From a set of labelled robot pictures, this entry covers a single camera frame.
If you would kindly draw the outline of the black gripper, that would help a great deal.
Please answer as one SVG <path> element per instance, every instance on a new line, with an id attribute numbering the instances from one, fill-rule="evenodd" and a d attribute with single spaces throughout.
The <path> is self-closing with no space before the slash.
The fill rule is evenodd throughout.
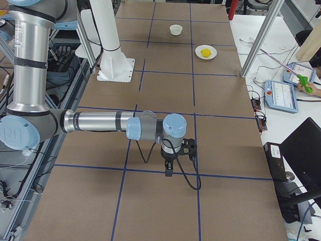
<path id="1" fill-rule="evenodd" d="M 178 159 L 178 153 L 167 153 L 165 150 L 161 149 L 160 151 L 161 156 L 165 159 L 165 176 L 166 177 L 171 177 L 173 175 L 173 165 L 174 165 L 174 160 L 177 161 L 178 164 L 180 164 L 179 159 Z"/>

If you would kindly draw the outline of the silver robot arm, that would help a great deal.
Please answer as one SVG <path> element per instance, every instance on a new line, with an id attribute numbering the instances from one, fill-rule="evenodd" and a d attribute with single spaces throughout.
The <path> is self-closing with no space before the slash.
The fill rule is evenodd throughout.
<path id="1" fill-rule="evenodd" d="M 77 28 L 75 1 L 10 1 L 15 19 L 14 96 L 1 119 L 1 141 L 27 150 L 53 136 L 73 131 L 124 132 L 131 140 L 161 144 L 165 174 L 171 176 L 184 150 L 187 123 L 180 114 L 158 119 L 151 111 L 75 112 L 45 105 L 49 31 Z"/>

